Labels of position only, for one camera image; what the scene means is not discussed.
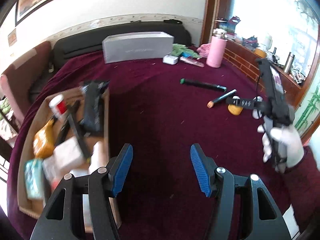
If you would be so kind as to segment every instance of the orange plastic bag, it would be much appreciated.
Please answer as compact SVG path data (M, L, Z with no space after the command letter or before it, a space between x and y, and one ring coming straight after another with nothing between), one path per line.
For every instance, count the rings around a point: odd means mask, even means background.
M54 118L51 118L49 122L36 133L33 140L33 152L36 158L45 159L53 154L54 138L52 126L54 123Z

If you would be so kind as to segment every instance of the phone screen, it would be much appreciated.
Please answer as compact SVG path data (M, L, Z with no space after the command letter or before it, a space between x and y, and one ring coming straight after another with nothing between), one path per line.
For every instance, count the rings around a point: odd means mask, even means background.
M283 88L282 88L282 84L281 84L281 79L280 79L279 73L273 67L270 67L270 69L271 69L271 73L272 73L272 76L273 76L273 80L275 82L276 90L278 92L280 92L281 94L283 94Z

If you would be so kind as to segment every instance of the table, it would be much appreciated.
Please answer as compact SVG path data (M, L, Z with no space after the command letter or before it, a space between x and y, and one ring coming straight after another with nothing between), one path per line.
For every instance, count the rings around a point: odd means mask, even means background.
M255 97L255 85L228 65L199 68L183 62L166 65L162 59L105 65L102 51L68 61L29 109L12 151L8 217L18 232L28 239L36 223L18 210L16 183L23 143L37 109L48 95L95 79L111 80L111 155L117 155L124 143L133 146L132 166L117 198L122 240L194 240L203 236L214 200L200 191L190 160L193 143L199 143L207 156L233 174L258 174L285 212L290 201L281 175L270 163L262 162L262 135L256 131L261 120L253 119L249 110L233 116L223 102L208 109L207 103L221 92L181 85L181 78L237 89L240 97Z

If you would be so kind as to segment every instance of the white storage box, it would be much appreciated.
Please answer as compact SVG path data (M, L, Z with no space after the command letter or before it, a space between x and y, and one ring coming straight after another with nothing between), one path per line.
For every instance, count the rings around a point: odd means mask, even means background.
M163 58L172 52L174 37L164 32L125 33L102 41L105 63Z

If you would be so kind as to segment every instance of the black marker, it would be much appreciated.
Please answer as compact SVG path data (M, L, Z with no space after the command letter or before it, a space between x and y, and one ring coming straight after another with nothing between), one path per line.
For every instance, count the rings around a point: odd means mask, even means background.
M229 97L229 96L234 95L236 92L237 92L237 90L236 90L236 89L233 89L232 91L230 91L230 92L222 95L221 97L218 97L218 98L210 101L210 102L207 104L207 107L208 107L208 108L212 108L214 104L222 101L223 99L225 99L225 98L227 98L227 97Z
M185 78L180 79L180 84L191 85L191 86L195 86L195 87L217 90L217 91L222 91L222 92L227 91L227 88L223 87L223 86L200 82L200 81L196 81L196 80L185 79Z

